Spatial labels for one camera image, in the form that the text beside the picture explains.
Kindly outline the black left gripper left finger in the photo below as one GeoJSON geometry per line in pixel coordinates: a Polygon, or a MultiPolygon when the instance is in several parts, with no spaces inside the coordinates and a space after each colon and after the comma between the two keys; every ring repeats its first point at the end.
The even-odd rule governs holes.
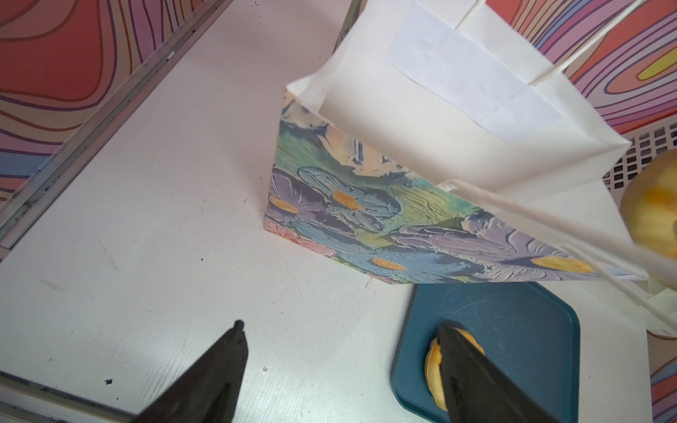
{"type": "Polygon", "coordinates": [[[134,421],[232,421],[248,356],[244,322],[237,320],[134,421]]]}

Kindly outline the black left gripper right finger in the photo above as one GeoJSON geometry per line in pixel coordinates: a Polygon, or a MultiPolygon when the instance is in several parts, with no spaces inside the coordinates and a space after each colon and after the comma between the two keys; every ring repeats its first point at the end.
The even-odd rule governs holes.
{"type": "Polygon", "coordinates": [[[454,322],[439,326],[441,382],[451,422],[555,422],[495,366],[454,322]]]}

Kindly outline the glazed ring donut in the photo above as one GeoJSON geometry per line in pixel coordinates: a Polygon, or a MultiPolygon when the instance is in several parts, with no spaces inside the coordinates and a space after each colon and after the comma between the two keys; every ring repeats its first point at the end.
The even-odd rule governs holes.
{"type": "Polygon", "coordinates": [[[429,344],[424,361],[424,378],[438,408],[458,419],[472,389],[472,371],[485,350],[465,328],[442,324],[429,344]]]}

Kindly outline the floral paper gift bag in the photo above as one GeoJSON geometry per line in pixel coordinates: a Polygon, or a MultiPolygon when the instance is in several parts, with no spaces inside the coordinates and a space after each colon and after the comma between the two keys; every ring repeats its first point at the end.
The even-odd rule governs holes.
{"type": "Polygon", "coordinates": [[[639,7],[352,2],[285,92],[264,226],[387,283],[585,283],[674,337],[676,256],[608,191],[629,141],[565,72],[639,7]]]}

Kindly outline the golden croissant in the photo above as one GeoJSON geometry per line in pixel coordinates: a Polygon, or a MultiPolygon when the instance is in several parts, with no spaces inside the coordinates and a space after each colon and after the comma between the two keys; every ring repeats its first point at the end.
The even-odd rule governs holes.
{"type": "Polygon", "coordinates": [[[675,149],[658,155],[630,182],[621,215],[634,243],[675,261],[675,149]]]}

